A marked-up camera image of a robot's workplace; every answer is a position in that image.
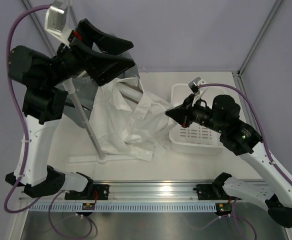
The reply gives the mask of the grey clothes hanger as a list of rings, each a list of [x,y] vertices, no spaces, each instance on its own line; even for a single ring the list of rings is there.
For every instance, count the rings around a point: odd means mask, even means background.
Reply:
[[[113,81],[113,103],[123,104],[126,100],[138,105],[143,97],[144,91],[140,87],[138,78],[116,78]]]

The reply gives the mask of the white shirt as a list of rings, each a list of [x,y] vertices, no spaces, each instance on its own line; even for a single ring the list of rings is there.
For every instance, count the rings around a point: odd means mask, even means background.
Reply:
[[[114,80],[98,88],[89,118],[102,151],[148,162],[162,157],[170,149],[167,135],[176,126],[165,114],[173,105],[144,90],[140,79],[139,104],[128,100],[114,104]]]

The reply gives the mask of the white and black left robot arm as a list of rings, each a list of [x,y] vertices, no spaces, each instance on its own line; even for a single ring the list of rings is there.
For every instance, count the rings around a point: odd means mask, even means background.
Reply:
[[[5,181],[23,187],[31,198],[66,191],[69,200],[86,200],[94,194],[94,181],[89,176],[64,173],[48,165],[53,136],[67,96],[75,93],[71,79],[87,72],[99,86],[109,83],[135,65],[132,59],[122,56],[134,45],[100,31],[87,19],[75,29],[55,20],[47,20],[44,27],[60,40],[54,57],[19,45],[8,58],[9,77],[26,86],[22,114],[27,126],[23,146],[28,155],[20,159]]]

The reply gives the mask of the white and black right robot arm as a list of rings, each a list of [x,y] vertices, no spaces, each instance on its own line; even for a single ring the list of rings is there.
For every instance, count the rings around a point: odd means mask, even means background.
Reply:
[[[245,200],[265,210],[282,227],[292,228],[292,176],[267,153],[261,135],[240,120],[241,107],[226,94],[217,95],[211,107],[201,105],[202,99],[194,102],[194,97],[190,94],[165,114],[183,128],[196,123],[218,133],[222,145],[248,163],[268,185],[267,188],[251,185],[223,172],[212,183],[214,196]]]

